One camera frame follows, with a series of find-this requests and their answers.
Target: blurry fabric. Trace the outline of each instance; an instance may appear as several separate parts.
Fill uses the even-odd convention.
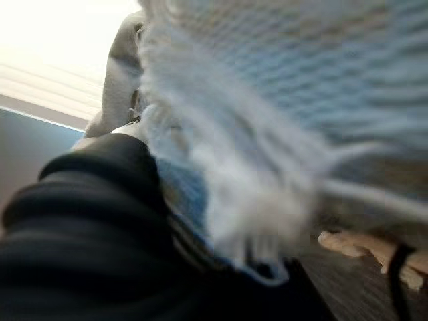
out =
[[[150,152],[216,255],[284,281],[323,229],[428,223],[426,1],[141,3]]]

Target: light blue knit fabric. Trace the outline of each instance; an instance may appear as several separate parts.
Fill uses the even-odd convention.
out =
[[[220,212],[228,190],[219,196],[218,188],[234,182],[226,178],[211,184],[210,175],[221,169],[200,155],[216,156],[218,150],[223,160],[236,152],[249,173],[266,182],[284,173],[272,160],[275,148],[266,146],[281,149],[287,141],[305,142],[312,136],[321,146],[321,167],[326,153],[336,152],[340,160],[352,156],[328,174],[317,168],[317,159],[297,162],[299,175],[312,180],[311,188],[317,175],[321,181],[334,177],[367,186],[366,195],[360,190],[358,196],[348,185],[342,195],[331,182],[314,187],[313,209],[319,210],[327,194],[348,198],[339,203],[347,208],[344,212],[353,212],[332,211],[322,219],[355,229],[428,221],[427,175],[421,173],[428,169],[428,1],[176,0],[143,5],[148,28],[140,58],[146,70],[142,91],[152,104],[143,113],[149,147],[167,202],[207,246],[212,245],[207,207],[216,203]],[[289,128],[272,128],[285,145],[276,143],[260,129],[269,121],[272,127],[292,124],[299,134],[284,137]],[[365,144],[377,147],[363,147],[358,154],[358,146]],[[298,154],[298,146],[293,148]],[[344,156],[347,148],[351,152]],[[395,202],[378,189],[401,198]],[[410,203],[401,206],[403,200]],[[403,214],[406,209],[414,209],[409,217]],[[308,215],[312,223],[319,219]],[[213,250],[235,262],[236,253],[230,258]],[[287,251],[278,255],[287,256]],[[248,271],[249,265],[237,267]]]

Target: black sleeve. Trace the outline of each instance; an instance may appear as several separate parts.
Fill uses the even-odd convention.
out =
[[[267,288],[174,250],[156,165],[109,134],[50,162],[6,208],[1,321],[332,320],[302,269]]]

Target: black cord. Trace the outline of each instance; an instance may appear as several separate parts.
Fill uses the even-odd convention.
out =
[[[398,246],[390,264],[388,271],[389,288],[391,291],[391,300],[399,321],[411,321],[409,307],[407,306],[403,290],[400,284],[400,271],[403,268],[406,259],[415,249],[405,244]]]

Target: gray wall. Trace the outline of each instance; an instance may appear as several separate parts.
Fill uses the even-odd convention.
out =
[[[77,130],[0,109],[0,210],[41,168],[82,136]]]

